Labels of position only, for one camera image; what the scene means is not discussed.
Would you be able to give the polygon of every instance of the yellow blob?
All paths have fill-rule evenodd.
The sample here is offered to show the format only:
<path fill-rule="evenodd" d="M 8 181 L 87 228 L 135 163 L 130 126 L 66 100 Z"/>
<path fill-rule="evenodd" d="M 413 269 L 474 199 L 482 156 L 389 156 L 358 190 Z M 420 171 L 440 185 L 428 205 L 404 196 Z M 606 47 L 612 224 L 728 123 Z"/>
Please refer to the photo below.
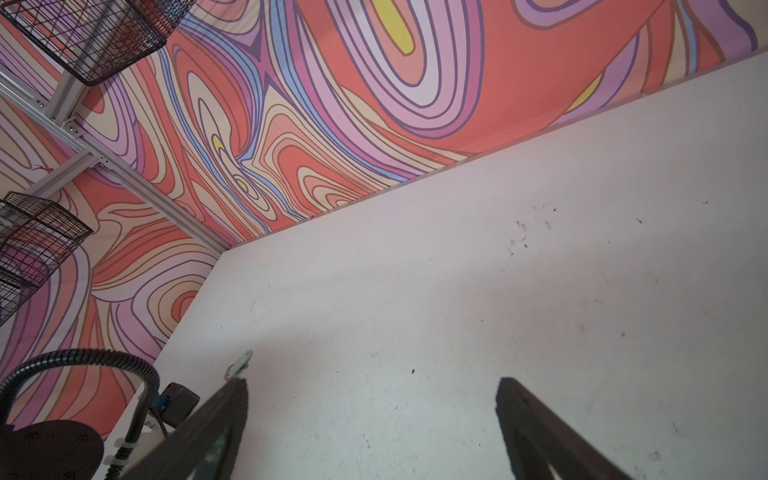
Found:
<path fill-rule="evenodd" d="M 595 91 L 595 90 L 598 88 L 598 85 L 600 84 L 600 79 L 601 79 L 601 78 L 603 78 L 603 74 L 599 74 L 599 75 L 598 75 L 598 77 L 597 77 L 597 78 L 595 78 L 595 79 L 594 79 L 594 81 L 593 81 L 592 83 L 590 83 L 590 84 L 589 84 L 589 86 L 587 87 L 587 89 L 586 89 L 586 90 L 584 90 L 583 92 L 581 92 L 581 95 L 579 95 L 579 96 L 578 96 L 578 98 L 577 98 L 577 99 L 576 99 L 576 101 L 573 103 L 573 105 L 571 105 L 571 106 L 570 106 L 570 107 L 569 107 L 569 108 L 568 108 L 568 109 L 565 111 L 565 113 L 568 113 L 569 111 L 573 110 L 574 108 L 576 108 L 576 107 L 578 107 L 579 105 L 581 105 L 581 104 L 583 104 L 584 102 L 586 102 L 586 101 L 589 99 L 589 97 L 591 97 L 591 96 L 592 96 L 592 94 L 594 93 L 594 91 Z"/>
<path fill-rule="evenodd" d="M 392 0 L 373 0 L 373 8 L 384 25 L 392 41 L 403 55 L 413 53 L 413 38 L 408 31 L 406 21 L 402 19 L 400 12 Z"/>
<path fill-rule="evenodd" d="M 235 183 L 243 192 L 248 193 L 248 185 L 244 181 L 240 178 L 235 178 Z"/>
<path fill-rule="evenodd" d="M 214 141 L 214 148 L 216 150 L 226 150 L 224 148 L 224 144 L 221 143 L 221 140 L 219 139 L 218 135 L 214 135 L 213 141 Z"/>

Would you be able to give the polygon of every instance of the orange swirl pattern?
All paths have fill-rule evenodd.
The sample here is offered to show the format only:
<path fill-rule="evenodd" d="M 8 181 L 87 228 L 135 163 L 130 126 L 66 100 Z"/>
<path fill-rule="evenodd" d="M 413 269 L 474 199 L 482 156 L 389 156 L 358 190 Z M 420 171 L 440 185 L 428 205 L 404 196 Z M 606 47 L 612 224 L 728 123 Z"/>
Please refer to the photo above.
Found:
<path fill-rule="evenodd" d="M 766 43 L 762 0 L 200 0 L 80 117 L 234 245 Z"/>
<path fill-rule="evenodd" d="M 0 194 L 23 191 L 74 152 L 0 101 Z M 0 377 L 40 353 L 117 349 L 153 360 L 215 259 L 184 232 L 99 174 L 54 198 L 95 233 L 0 327 Z M 25 386 L 12 422 L 73 419 L 107 435 L 137 387 L 112 369 L 51 370 Z"/>

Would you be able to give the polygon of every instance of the coiled cable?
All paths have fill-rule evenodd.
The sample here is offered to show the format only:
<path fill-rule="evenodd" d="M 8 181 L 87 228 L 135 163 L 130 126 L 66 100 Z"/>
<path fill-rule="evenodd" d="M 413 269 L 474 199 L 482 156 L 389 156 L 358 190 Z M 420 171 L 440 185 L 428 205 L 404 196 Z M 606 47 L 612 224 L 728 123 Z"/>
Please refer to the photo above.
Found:
<path fill-rule="evenodd" d="M 24 383 L 31 377 L 48 369 L 76 365 L 109 366 L 133 373 L 144 382 L 144 394 L 139 399 L 139 404 L 134 410 L 134 416 L 131 419 L 131 425 L 125 434 L 125 442 L 135 444 L 141 435 L 141 427 L 147 418 L 147 412 L 157 396 L 157 390 L 160 388 L 160 375 L 157 374 L 157 370 L 148 361 L 130 353 L 116 352 L 114 350 L 56 350 L 43 353 L 22 363 L 5 377 L 3 383 L 0 383 L 0 421 L 3 424 L 8 423 L 13 402 L 16 400 L 16 396 L 21 391 Z M 127 460 L 132 450 L 132 447 L 121 446 L 114 457 L 118 461 Z M 105 478 L 110 480 L 119 477 L 122 469 L 122 465 L 115 465 L 113 463 L 109 466 Z"/>

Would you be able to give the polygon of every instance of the swirly wall mural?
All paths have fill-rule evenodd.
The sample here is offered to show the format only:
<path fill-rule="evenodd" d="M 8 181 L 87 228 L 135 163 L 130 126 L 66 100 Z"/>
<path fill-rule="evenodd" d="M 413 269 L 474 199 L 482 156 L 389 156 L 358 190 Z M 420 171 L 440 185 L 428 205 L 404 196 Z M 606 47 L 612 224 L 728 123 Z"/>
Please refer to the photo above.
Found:
<path fill-rule="evenodd" d="M 3 25 L 50 97 L 60 68 Z M 762 0 L 199 0 L 79 115 L 234 245 L 766 43 Z"/>
<path fill-rule="evenodd" d="M 73 153 L 0 100 L 0 195 L 24 191 Z M 55 349 L 117 349 L 154 360 L 215 259 L 99 174 L 80 174 L 53 200 L 94 234 L 0 327 L 0 378 Z M 73 419 L 107 435 L 136 387 L 135 377 L 118 370 L 50 370 L 25 386 L 11 421 Z"/>

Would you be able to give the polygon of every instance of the wire basket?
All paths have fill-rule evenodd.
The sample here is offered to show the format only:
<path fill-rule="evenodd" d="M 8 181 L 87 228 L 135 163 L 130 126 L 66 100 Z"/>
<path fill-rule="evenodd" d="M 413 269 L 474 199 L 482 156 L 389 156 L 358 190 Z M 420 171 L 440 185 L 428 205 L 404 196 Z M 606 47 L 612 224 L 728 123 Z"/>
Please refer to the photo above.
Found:
<path fill-rule="evenodd" d="M 0 326 L 94 231 L 53 200 L 9 192 L 0 200 Z"/>
<path fill-rule="evenodd" d="M 89 87 L 162 48 L 194 0 L 0 0 L 0 13 Z"/>

